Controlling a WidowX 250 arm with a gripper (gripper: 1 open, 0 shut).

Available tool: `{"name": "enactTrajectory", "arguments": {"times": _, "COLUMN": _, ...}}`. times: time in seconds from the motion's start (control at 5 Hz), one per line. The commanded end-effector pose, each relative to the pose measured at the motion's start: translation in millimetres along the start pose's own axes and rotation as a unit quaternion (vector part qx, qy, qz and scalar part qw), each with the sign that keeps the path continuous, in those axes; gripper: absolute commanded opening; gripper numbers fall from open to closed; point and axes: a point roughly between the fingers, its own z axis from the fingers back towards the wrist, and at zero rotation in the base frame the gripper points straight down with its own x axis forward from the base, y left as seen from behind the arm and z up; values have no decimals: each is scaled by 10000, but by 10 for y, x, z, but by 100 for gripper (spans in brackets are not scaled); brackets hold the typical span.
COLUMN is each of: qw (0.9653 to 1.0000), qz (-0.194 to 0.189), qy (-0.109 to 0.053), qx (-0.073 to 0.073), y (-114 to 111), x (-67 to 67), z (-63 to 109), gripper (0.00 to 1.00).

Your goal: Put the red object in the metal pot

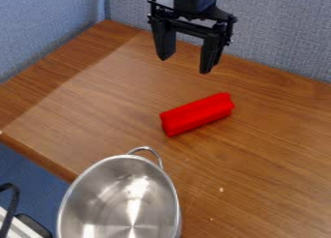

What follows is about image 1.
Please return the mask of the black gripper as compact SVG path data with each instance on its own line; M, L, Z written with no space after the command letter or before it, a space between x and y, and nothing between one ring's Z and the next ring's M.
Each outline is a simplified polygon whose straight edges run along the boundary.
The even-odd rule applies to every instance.
M175 0L147 0L151 11L151 25L157 57L165 61L176 52L176 33L204 38L200 51L200 67L208 74L219 64L225 46L225 38L232 36L232 26L237 18L224 12L215 3L199 12L177 9Z

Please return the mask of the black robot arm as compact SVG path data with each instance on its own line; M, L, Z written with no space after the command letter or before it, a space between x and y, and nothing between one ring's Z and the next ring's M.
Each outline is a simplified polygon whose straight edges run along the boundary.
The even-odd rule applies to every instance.
M147 0L148 24L157 57L167 60L176 52L176 35L203 40L199 71L208 74L219 64L224 47L231 44L237 18L224 12L217 0Z

